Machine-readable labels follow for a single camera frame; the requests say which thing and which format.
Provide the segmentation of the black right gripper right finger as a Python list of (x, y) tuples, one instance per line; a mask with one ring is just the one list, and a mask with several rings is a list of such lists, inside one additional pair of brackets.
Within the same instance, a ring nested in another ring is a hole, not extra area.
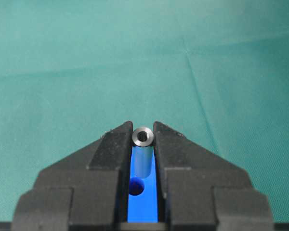
[(158, 219), (170, 231), (272, 231), (267, 197), (248, 173), (154, 123)]

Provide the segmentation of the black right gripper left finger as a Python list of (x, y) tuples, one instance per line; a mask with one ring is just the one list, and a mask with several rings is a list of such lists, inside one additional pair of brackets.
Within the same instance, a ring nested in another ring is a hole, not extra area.
[(113, 231), (127, 221), (133, 124), (43, 169), (16, 206), (14, 231)]

